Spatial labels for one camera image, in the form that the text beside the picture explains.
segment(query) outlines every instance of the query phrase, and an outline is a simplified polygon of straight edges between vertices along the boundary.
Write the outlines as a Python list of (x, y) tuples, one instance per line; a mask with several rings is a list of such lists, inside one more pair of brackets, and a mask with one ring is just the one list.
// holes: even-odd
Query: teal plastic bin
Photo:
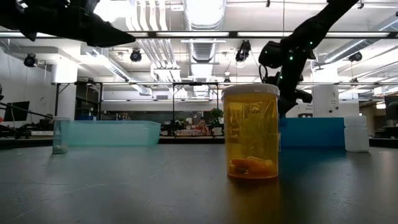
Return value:
[(69, 146), (151, 146), (160, 124), (152, 121), (72, 121)]

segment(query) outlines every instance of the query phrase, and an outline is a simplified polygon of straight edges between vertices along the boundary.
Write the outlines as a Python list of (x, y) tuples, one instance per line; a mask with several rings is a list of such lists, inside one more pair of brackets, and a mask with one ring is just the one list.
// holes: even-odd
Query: person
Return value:
[(203, 135), (209, 135), (209, 128), (206, 126), (206, 121), (204, 119), (200, 119), (198, 125), (195, 127), (196, 130), (200, 130)]

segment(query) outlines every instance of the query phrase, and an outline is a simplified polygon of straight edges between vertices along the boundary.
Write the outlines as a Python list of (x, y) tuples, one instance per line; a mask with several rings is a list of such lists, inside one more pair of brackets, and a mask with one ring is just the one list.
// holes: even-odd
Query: desk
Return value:
[(226, 175), (223, 145), (0, 151), (0, 223), (396, 223), (398, 150), (285, 150)]

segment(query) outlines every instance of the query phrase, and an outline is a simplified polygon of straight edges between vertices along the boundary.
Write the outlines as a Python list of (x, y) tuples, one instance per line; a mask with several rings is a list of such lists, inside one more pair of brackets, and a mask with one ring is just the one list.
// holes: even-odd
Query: clear plastic cup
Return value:
[(54, 117), (53, 119), (53, 154), (64, 154), (68, 152), (70, 118)]
[(236, 85), (223, 91), (228, 175), (278, 176), (278, 97), (279, 89), (268, 84)]

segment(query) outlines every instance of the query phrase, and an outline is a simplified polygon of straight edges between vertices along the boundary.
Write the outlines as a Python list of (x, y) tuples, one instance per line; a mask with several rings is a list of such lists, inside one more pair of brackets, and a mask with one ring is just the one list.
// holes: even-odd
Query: blue plastic box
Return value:
[(282, 118), (281, 148), (345, 148), (344, 118)]
[(151, 146), (160, 124), (152, 121), (72, 121), (69, 146)]

